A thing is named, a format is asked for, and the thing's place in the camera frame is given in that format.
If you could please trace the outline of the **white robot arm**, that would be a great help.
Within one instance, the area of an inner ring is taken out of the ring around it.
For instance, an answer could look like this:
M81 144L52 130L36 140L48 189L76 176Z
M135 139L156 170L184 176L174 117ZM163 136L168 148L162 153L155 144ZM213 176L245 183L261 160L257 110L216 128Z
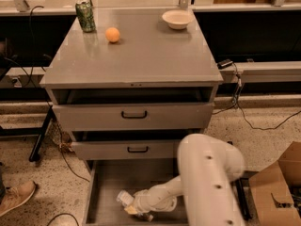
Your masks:
M214 137L191 134L180 142L177 161L179 175L136 192L125 207L128 214L170 212L182 196L189 226L245 226L230 185L245 170L237 148Z

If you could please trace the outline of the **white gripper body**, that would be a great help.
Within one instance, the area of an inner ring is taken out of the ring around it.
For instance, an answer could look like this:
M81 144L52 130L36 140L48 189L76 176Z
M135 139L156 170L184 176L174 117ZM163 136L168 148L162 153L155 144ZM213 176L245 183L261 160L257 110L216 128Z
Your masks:
M147 190L140 190L134 194L134 207L138 213L149 213L152 209L152 193Z

